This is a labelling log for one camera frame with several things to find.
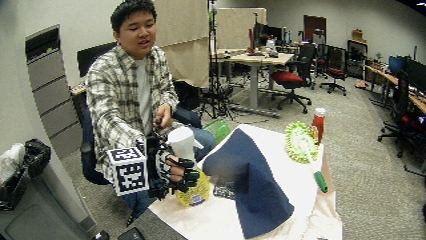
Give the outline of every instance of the white tablecloth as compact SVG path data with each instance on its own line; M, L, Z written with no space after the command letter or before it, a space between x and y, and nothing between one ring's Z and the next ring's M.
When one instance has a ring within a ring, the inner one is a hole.
M278 228L253 239L342 239L342 222L336 212L336 191L333 187L328 160L322 163L329 191L318 189L312 166L294 162L285 151L285 135L250 125L240 125L261 150L277 184L294 206L292 217ZM219 149L228 138L216 147ZM184 207L175 195L156 201L149 209L161 220L188 239L244 239L236 202L213 196L213 182L209 200L196 207Z

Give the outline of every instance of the jeans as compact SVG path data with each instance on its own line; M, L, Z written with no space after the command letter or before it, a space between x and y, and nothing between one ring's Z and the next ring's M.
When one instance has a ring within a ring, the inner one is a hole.
M195 133L196 140L204 146L203 149L195 147L195 158L196 158L196 161L200 162L201 159L208 155L208 153L216 147L216 139L213 137L213 134L209 131L196 127L189 127L189 128ZM123 195L121 199L125 200L128 207L133 209L132 214L135 218L140 217L140 215L148 209L149 205L156 201L155 198L148 197L148 191L140 191L136 193Z

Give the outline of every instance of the red bottle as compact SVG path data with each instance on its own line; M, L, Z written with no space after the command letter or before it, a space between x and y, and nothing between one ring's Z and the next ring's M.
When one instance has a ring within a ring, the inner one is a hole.
M316 108L316 114L314 119L312 121L312 126L317 128L318 131L318 145L322 140L322 134L324 134L324 123L325 123L325 109L324 108Z

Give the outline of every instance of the white wall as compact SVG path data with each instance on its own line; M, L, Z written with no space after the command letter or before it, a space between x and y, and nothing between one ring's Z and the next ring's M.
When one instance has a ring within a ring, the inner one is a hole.
M304 30L304 15L326 18L328 44L348 47L352 31L360 28L368 40L369 56L414 55L426 63L426 17L394 0L257 0L266 8L268 24L288 27L297 39Z
M0 153L7 151L14 143L25 143L32 138L52 146L31 92L24 46L25 29L32 23L25 21L28 11L23 2L0 1ZM63 207L80 223L88 215L53 148L51 164L44 170L43 178Z
M21 0L24 34L60 24L61 49L69 86L80 82L77 51L113 42L111 14L117 0Z

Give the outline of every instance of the robotic hand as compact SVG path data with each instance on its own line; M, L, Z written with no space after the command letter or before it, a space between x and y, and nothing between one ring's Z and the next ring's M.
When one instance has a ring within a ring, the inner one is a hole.
M161 151L169 150L169 147L157 134L147 136L144 143L137 141L136 146L148 159L149 197L156 197L159 200L164 199L169 193L169 189L172 189L172 193L175 193L175 190L188 192L189 187L197 185L197 179L200 178L200 173L195 170L195 161L185 158L179 158L179 161L175 161L171 157L163 158ZM184 168L183 179L179 182L173 182L171 179L172 166L168 165L168 160Z

